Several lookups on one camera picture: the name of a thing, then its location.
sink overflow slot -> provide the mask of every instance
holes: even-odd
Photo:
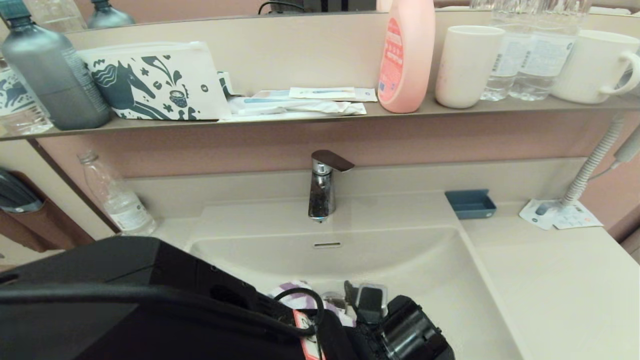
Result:
[[[315,243],[314,244],[314,249],[332,249],[334,247],[341,247],[342,243],[340,242],[336,242],[336,243]]]

white cup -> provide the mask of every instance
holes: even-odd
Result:
[[[640,40],[634,37],[582,30],[551,94],[582,104],[600,104],[610,95],[633,90],[640,83],[640,57],[635,54],[638,47]],[[616,89],[629,63],[633,73]]]
[[[451,26],[444,40],[436,100],[456,109],[475,105],[484,92],[505,31],[490,26]]]

faucet handle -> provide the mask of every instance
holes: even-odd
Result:
[[[312,170],[317,175],[329,174],[332,169],[345,172],[355,167],[349,160],[329,150],[314,151],[311,158],[313,159]]]

white pouch with horse print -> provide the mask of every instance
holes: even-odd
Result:
[[[231,116],[204,42],[151,42],[79,51],[123,119],[218,120]]]

red tag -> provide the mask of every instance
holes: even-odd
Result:
[[[308,329],[313,324],[305,314],[297,310],[293,311],[293,318],[296,321],[296,327],[299,329]],[[302,351],[305,353],[307,360],[324,359],[316,335],[302,338],[300,339],[300,343],[302,344]]]

